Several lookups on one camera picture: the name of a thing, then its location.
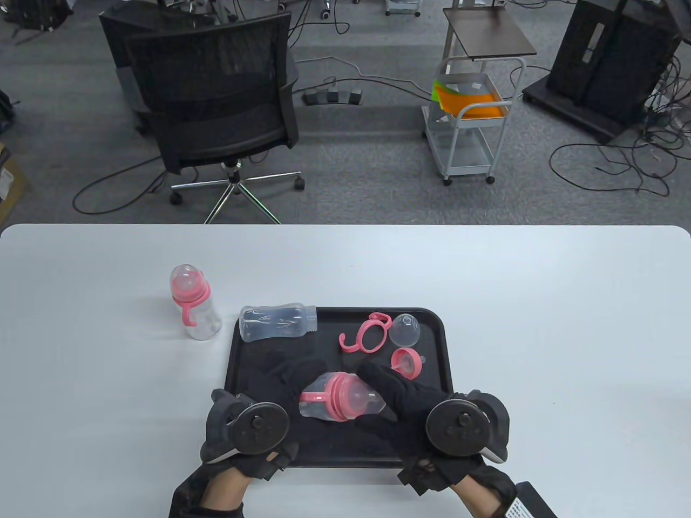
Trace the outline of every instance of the white metal cart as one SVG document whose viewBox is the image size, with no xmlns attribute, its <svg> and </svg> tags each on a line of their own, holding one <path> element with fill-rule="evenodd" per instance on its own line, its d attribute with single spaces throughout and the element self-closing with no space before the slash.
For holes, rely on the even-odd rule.
<svg viewBox="0 0 691 518">
<path fill-rule="evenodd" d="M 432 148 L 437 168 L 444 178 L 444 185 L 451 185 L 451 177 L 459 175 L 486 175 L 487 183 L 493 184 L 495 167 L 513 112 L 513 101 L 518 95 L 525 71 L 525 60 L 521 57 L 475 59 L 474 61 L 482 62 L 479 73 L 447 73 L 447 65 L 457 60 L 468 60 L 468 57 L 452 56 L 443 59 L 437 69 L 436 80 L 459 93 L 473 93 L 475 90 L 478 94 L 490 94 L 496 100 L 469 104 L 460 111 L 457 117 L 444 112 L 439 102 L 431 101 L 428 106 L 422 106 L 422 114 L 425 117 L 423 134 Z M 484 73 L 488 61 L 516 61 L 520 65 L 520 75 L 510 98 L 503 100 L 489 75 Z M 469 111 L 477 108 L 499 108 L 500 116 L 489 118 L 467 116 Z M 482 128 L 490 127 L 501 128 L 494 153 L 482 134 Z"/>
</svg>

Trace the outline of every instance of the black tray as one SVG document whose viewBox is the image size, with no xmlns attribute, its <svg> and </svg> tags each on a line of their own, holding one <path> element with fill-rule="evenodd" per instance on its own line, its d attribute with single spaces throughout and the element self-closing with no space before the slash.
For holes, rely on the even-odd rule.
<svg viewBox="0 0 691 518">
<path fill-rule="evenodd" d="M 339 334 L 345 333 L 347 344 L 354 343 L 355 335 L 370 313 L 380 311 L 396 318 L 409 313 L 420 324 L 420 340 L 415 349 L 426 361 L 416 381 L 452 392 L 451 369 L 448 365 L 444 325 L 437 315 L 420 308 L 354 308 L 318 307 L 318 329 L 300 338 L 267 338 L 246 343 L 240 337 L 238 323 L 233 331 L 225 389 L 236 394 L 246 384 L 243 372 L 261 368 L 268 353 L 282 352 L 287 356 L 316 356 L 326 362 L 329 372 L 354 372 L 363 361 L 391 365 L 391 355 L 397 349 L 391 340 L 374 354 L 345 353 L 339 347 Z M 381 341 L 382 329 L 373 327 L 365 334 L 364 343 L 372 348 Z M 328 440 L 306 441 L 300 447 L 292 466 L 304 468 L 398 468 L 401 461 L 388 444 L 352 426 L 334 426 Z"/>
</svg>

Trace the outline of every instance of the black bag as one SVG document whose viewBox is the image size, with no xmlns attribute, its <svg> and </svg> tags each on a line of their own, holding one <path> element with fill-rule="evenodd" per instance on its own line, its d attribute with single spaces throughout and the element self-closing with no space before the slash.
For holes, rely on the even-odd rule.
<svg viewBox="0 0 691 518">
<path fill-rule="evenodd" d="M 0 90 L 0 133 L 10 125 L 15 118 L 15 110 L 12 107 L 10 98 Z"/>
<path fill-rule="evenodd" d="M 53 30 L 73 13 L 67 0 L 4 0 L 5 21 L 22 29 Z"/>
</svg>

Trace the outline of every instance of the white table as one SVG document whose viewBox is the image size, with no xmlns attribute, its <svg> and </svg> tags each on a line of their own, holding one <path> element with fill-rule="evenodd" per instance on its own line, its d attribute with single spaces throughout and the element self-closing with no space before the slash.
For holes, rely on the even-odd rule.
<svg viewBox="0 0 691 518">
<path fill-rule="evenodd" d="M 168 275 L 225 327 L 188 339 Z M 560 518 L 691 506 L 691 240 L 675 227 L 11 227 L 0 238 L 0 501 L 12 518 L 166 517 L 198 465 L 244 304 L 421 306 L 456 390 L 511 414 L 509 462 Z M 251 518 L 463 517 L 393 471 L 289 470 Z"/>
</svg>

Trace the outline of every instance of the chrome chair leg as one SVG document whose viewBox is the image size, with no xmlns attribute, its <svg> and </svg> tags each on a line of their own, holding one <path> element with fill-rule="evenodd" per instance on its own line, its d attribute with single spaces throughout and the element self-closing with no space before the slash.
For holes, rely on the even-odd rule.
<svg viewBox="0 0 691 518">
<path fill-rule="evenodd" d="M 229 180 L 211 180 L 209 182 L 194 182 L 192 184 L 177 184 L 171 185 L 172 191 L 182 191 L 183 189 L 201 189 L 202 187 L 219 187 L 228 185 Z"/>
<path fill-rule="evenodd" d="M 252 204 L 253 204 L 257 209 L 259 209 L 260 211 L 262 211 L 271 221 L 273 221 L 273 222 L 276 223 L 277 225 L 280 225 L 280 224 L 281 224 L 281 221 L 279 221 L 278 218 L 277 218 L 269 209 L 267 209 L 266 207 L 264 207 L 264 205 L 262 204 L 262 202 L 260 202 L 259 200 L 257 200 L 256 196 L 255 196 L 254 194 L 252 194 L 252 193 L 249 191 L 249 189 L 248 189 L 247 187 L 245 187 L 245 186 L 242 185 L 241 183 L 240 183 L 240 184 L 237 184 L 237 186 L 238 186 L 238 188 L 240 189 L 240 192 L 241 192 L 242 194 L 245 195 L 245 198 L 247 198 L 250 202 L 252 202 Z"/>
<path fill-rule="evenodd" d="M 244 178 L 243 183 L 251 184 L 253 182 L 261 182 L 263 180 L 277 180 L 279 178 L 296 178 L 302 175 L 302 171 L 294 171 L 293 173 L 277 173 L 275 175 L 254 176 L 252 178 Z"/>
<path fill-rule="evenodd" d="M 223 191 L 223 194 L 221 195 L 221 197 L 216 202 L 216 205 L 214 205 L 213 209 L 211 210 L 211 212 L 207 216 L 207 219 L 204 220 L 204 224 L 209 224 L 212 221 L 214 221 L 214 219 L 216 218 L 216 216 L 218 215 L 220 210 L 223 208 L 225 203 L 228 201 L 228 198 L 230 198 L 232 196 L 233 191 L 235 191 L 235 188 L 238 185 L 240 185 L 240 184 L 231 184 L 231 183 L 228 184 L 228 187 L 225 188 L 225 191 Z"/>
</svg>

